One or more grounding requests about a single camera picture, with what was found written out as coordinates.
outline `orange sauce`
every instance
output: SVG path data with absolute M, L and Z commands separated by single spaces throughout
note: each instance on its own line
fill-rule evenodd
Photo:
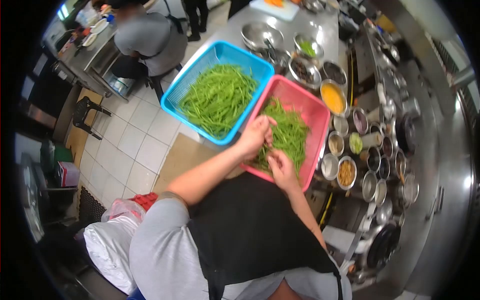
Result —
M 334 113 L 340 114 L 345 109 L 342 96 L 333 84 L 324 84 L 321 90 L 322 100 Z

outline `green vegetable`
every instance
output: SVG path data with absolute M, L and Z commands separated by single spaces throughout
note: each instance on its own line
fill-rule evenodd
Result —
M 312 44 L 309 41 L 303 41 L 299 43 L 300 48 L 303 50 L 303 52 L 307 53 L 311 57 L 315 57 L 316 53 L 312 48 Z
M 217 64 L 198 76 L 177 111 L 211 136 L 222 139 L 251 101 L 257 86 L 258 82 L 243 74 L 240 66 Z
M 350 150 L 352 150 L 353 154 L 359 154 L 363 148 L 363 142 L 361 141 L 360 135 L 356 132 L 352 132 L 349 142 Z
M 295 108 L 285 111 L 278 98 L 275 97 L 270 98 L 269 102 L 263 114 L 272 117 L 277 122 L 276 126 L 272 126 L 272 147 L 282 150 L 293 160 L 298 175 L 300 167 L 305 160 L 305 140 L 307 139 L 309 128 L 300 117 L 300 114 L 295 111 Z M 251 164 L 257 169 L 269 171 L 266 160 L 268 151 L 268 146 L 263 145 L 258 152 L 258 156 Z

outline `cutting board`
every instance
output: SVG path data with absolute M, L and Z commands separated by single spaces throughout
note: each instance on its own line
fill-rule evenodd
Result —
M 275 5 L 265 3 L 264 0 L 253 0 L 249 5 L 252 8 L 288 22 L 293 20 L 300 9 L 297 4 L 293 4 L 290 1 L 283 1 L 283 7 L 277 7 Z

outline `pink plastic basket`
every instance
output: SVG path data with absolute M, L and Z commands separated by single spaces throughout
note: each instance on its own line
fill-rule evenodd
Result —
M 257 105 L 253 108 L 252 115 L 247 124 L 258 116 L 259 112 L 267 105 L 266 101 L 272 96 L 279 99 L 285 110 L 290 110 L 295 107 L 295 110 L 300 112 L 301 118 L 311 129 L 305 142 L 305 161 L 299 171 L 302 190 L 306 191 L 312 180 L 313 172 L 317 166 L 318 156 L 325 141 L 330 111 L 319 98 L 287 78 L 275 75 L 270 79 L 264 92 L 258 99 Z M 274 182 L 270 175 L 260 170 L 245 164 L 241 164 L 240 166 L 260 178 Z

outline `blue plastic basket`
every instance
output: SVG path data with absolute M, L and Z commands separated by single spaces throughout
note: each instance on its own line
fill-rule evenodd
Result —
M 175 108 L 179 105 L 180 100 L 187 94 L 190 85 L 195 83 L 197 77 L 207 68 L 216 64 L 237 64 L 242 67 L 245 74 L 252 75 L 255 80 L 259 82 L 257 89 L 252 94 L 252 100 L 240 115 L 239 119 L 232 127 L 225 138 L 218 140 L 216 137 L 209 135 L 202 128 L 190 123 L 187 118 L 179 113 Z M 257 103 L 258 98 L 265 89 L 270 78 L 275 74 L 275 71 L 268 62 L 256 57 L 255 55 L 225 41 L 216 41 L 205 50 L 204 53 L 194 61 L 190 67 L 175 81 L 174 84 L 164 93 L 161 99 L 161 105 L 164 111 L 179 119 L 190 128 L 204 136 L 209 141 L 217 145 L 226 145 L 230 143 L 237 133 L 238 129 L 249 115 L 252 108 Z

